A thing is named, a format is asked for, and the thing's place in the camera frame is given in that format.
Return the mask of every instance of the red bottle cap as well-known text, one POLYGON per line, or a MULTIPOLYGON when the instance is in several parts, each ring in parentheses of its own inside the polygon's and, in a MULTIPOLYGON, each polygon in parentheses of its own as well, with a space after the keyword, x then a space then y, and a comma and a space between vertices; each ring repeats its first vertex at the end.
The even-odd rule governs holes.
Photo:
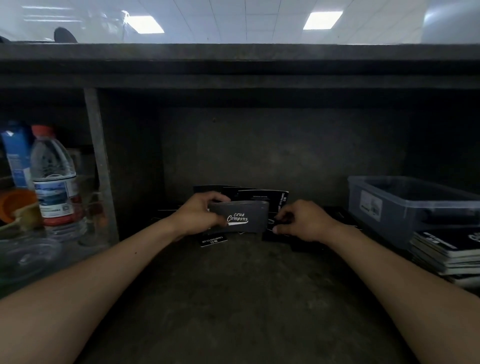
POLYGON ((32 133, 35 136, 50 136, 52 138, 55 137, 53 128, 46 125, 32 125, 32 133))

